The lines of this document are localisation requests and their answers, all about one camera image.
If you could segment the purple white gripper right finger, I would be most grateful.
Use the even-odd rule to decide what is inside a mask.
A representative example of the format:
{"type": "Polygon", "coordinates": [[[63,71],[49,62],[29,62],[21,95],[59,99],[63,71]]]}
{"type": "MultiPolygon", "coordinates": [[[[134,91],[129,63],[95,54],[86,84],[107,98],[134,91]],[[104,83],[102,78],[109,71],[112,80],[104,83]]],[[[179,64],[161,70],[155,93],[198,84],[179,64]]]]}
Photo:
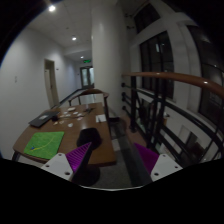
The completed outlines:
{"type": "Polygon", "coordinates": [[[152,181],[157,181],[182,169],[167,154],[157,154],[138,143],[135,143],[135,147],[152,181]]]}

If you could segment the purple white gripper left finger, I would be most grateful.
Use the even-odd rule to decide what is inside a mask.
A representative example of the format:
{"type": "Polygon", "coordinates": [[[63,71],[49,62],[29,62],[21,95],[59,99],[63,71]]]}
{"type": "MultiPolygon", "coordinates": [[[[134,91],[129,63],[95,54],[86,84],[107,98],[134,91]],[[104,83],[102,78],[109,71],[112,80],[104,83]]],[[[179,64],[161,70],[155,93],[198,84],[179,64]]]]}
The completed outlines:
{"type": "Polygon", "coordinates": [[[87,143],[67,154],[58,153],[44,164],[42,169],[71,181],[74,175],[88,164],[90,147],[91,143],[87,143]]]}

